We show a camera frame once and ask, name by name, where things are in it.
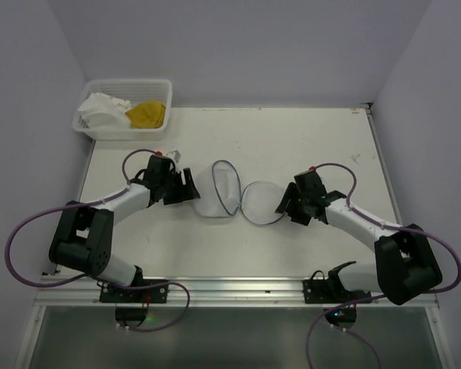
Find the yellow bra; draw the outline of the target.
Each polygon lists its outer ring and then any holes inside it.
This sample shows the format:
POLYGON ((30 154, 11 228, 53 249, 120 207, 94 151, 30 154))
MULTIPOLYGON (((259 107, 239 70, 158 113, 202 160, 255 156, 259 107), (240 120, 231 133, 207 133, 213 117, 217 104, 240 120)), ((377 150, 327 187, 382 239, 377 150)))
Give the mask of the yellow bra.
POLYGON ((127 110, 125 115, 132 129, 156 129, 162 127, 165 112, 166 106, 162 102, 150 100, 127 110))

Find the white bra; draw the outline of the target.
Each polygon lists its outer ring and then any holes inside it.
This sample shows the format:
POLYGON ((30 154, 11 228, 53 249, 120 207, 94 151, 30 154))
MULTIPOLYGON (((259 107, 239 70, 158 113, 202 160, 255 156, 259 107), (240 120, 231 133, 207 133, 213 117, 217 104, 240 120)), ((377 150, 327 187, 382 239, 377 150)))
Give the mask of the white bra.
POLYGON ((90 129, 120 130, 130 128, 125 112, 131 108, 130 100, 95 92, 80 105, 78 113, 90 129))

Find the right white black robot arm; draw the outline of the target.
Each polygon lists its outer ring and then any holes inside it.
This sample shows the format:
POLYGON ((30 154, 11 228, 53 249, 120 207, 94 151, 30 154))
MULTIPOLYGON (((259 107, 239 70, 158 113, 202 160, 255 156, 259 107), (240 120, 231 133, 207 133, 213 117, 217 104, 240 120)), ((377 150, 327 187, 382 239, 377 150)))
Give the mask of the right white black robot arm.
POLYGON ((443 275, 429 241, 415 224, 403 228, 368 214, 353 211, 347 196, 327 191, 315 171, 305 171, 289 183, 276 208, 294 223, 307 226, 312 219, 346 232, 368 247, 371 264, 343 263, 322 281, 311 280, 307 289, 328 302, 347 302, 381 293, 401 305, 438 286, 443 275))

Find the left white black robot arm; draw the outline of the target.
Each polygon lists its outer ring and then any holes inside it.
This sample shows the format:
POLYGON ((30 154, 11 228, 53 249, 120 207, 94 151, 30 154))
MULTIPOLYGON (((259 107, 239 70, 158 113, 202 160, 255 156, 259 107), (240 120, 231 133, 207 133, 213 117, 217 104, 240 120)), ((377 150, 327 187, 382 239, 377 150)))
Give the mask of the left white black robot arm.
POLYGON ((196 200, 200 194, 190 168, 177 169, 173 158, 151 152, 133 178, 121 165, 122 190, 92 203, 72 201, 62 209, 49 248, 49 260, 117 288, 141 288, 143 271, 112 254, 114 226, 161 201, 164 205, 196 200))

